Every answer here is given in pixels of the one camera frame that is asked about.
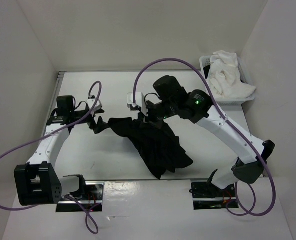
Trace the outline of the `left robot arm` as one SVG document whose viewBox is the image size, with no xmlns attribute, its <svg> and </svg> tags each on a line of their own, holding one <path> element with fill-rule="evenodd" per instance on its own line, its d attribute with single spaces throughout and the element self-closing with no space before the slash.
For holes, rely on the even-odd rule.
<svg viewBox="0 0 296 240">
<path fill-rule="evenodd" d="M 18 200 L 22 206 L 57 204 L 67 194 L 76 200 L 87 195 L 85 179 L 81 174 L 67 175 L 68 181 L 57 177 L 54 170 L 59 152 L 75 125 L 86 124 L 95 134 L 107 128 L 102 118 L 101 102 L 90 95 L 85 108 L 78 109 L 71 95 L 56 98 L 56 108 L 46 122 L 45 135 L 35 153 L 25 164 L 14 169 Z"/>
</svg>

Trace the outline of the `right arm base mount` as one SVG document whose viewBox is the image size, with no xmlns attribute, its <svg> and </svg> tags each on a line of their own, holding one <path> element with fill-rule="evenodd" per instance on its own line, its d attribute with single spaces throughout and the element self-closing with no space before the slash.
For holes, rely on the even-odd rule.
<svg viewBox="0 0 296 240">
<path fill-rule="evenodd" d="M 235 187 L 229 185 L 224 190 L 208 184 L 205 180 L 191 181 L 189 193 L 192 195 L 193 209 L 217 210 L 239 208 L 235 196 Z"/>
</svg>

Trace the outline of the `black pleated skirt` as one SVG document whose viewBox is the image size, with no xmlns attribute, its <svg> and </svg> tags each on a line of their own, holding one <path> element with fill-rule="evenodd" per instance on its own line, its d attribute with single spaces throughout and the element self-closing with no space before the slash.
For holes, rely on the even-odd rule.
<svg viewBox="0 0 296 240">
<path fill-rule="evenodd" d="M 193 164 L 167 123 L 161 129 L 130 117 L 110 118 L 106 123 L 113 133 L 133 144 L 147 169 L 158 180 L 167 171 L 175 173 Z"/>
</svg>

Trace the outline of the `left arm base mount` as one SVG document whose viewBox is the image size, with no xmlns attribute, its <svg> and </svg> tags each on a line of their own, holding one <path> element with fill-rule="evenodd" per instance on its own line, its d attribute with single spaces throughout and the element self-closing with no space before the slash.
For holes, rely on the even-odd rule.
<svg viewBox="0 0 296 240">
<path fill-rule="evenodd" d="M 101 212 L 104 193 L 104 183 L 86 181 L 85 193 L 77 197 L 78 203 L 87 211 Z M 56 213 L 76 213 L 82 209 L 72 200 L 62 197 L 56 206 Z"/>
</svg>

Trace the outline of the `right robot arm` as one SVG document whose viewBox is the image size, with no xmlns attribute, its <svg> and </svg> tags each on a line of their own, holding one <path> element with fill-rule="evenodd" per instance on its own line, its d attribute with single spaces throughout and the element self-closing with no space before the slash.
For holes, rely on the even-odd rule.
<svg viewBox="0 0 296 240">
<path fill-rule="evenodd" d="M 262 175 L 264 167 L 261 161 L 270 157 L 275 148 L 274 142 L 251 135 L 229 120 L 207 93 L 199 89 L 188 93 L 173 76 L 161 77 L 153 88 L 161 101 L 148 104 L 148 120 L 156 122 L 179 116 L 214 134 L 237 155 L 236 160 L 226 168 L 211 174 L 207 184 L 207 192 L 211 196 L 219 196 L 225 188 L 238 181 L 253 184 Z"/>
</svg>

